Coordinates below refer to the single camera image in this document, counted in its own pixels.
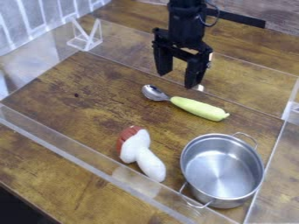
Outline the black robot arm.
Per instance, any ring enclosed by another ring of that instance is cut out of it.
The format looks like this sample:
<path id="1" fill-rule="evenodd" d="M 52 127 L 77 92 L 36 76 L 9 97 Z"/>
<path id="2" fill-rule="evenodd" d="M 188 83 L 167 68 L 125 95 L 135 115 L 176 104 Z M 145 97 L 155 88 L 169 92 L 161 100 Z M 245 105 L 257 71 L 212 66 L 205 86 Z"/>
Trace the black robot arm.
<path id="1" fill-rule="evenodd" d="M 203 42 L 204 0 L 169 0 L 168 29 L 153 28 L 153 61 L 160 76 L 173 70 L 173 58 L 187 62 L 184 87 L 193 88 L 211 63 L 212 48 Z"/>

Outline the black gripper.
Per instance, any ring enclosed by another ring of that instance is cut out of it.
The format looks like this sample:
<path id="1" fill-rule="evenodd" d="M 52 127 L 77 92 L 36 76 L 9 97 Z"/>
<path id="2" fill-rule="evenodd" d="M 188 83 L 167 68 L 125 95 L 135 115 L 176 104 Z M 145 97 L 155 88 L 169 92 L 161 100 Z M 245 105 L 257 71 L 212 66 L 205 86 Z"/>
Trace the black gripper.
<path id="1" fill-rule="evenodd" d="M 173 58 L 187 61 L 184 87 L 201 83 L 212 49 L 203 42 L 205 26 L 188 12 L 199 5 L 168 5 L 168 28 L 153 28 L 153 61 L 160 76 L 173 70 Z"/>

